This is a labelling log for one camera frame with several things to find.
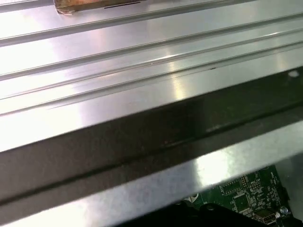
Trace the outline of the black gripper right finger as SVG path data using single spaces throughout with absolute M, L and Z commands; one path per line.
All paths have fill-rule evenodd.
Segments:
M 264 227 L 265 224 L 217 204 L 206 204 L 199 209 L 201 227 Z

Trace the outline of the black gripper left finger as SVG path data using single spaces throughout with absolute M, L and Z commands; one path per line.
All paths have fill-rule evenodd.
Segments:
M 133 227 L 182 227 L 191 218 L 197 217 L 198 211 L 185 202 L 169 205 L 148 213 L 132 221 Z

